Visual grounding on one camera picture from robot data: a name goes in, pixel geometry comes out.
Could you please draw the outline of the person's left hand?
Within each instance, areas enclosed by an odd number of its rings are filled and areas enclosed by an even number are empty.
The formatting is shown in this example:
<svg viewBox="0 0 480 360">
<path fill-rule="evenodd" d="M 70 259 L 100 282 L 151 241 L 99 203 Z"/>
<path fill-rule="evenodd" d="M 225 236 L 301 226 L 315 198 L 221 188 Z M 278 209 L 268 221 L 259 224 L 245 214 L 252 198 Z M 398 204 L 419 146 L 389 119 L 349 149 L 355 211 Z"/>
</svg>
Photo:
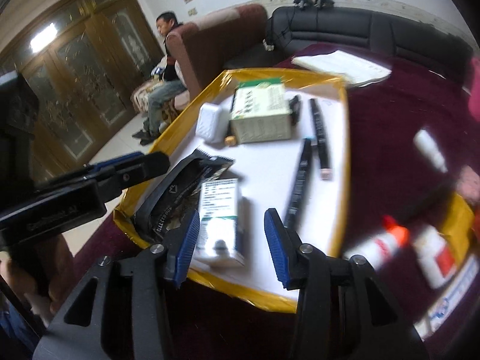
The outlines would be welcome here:
<svg viewBox="0 0 480 360">
<path fill-rule="evenodd" d="M 1 277 L 18 299 L 48 325 L 76 283 L 74 258 L 63 235 L 1 253 Z"/>
</svg>

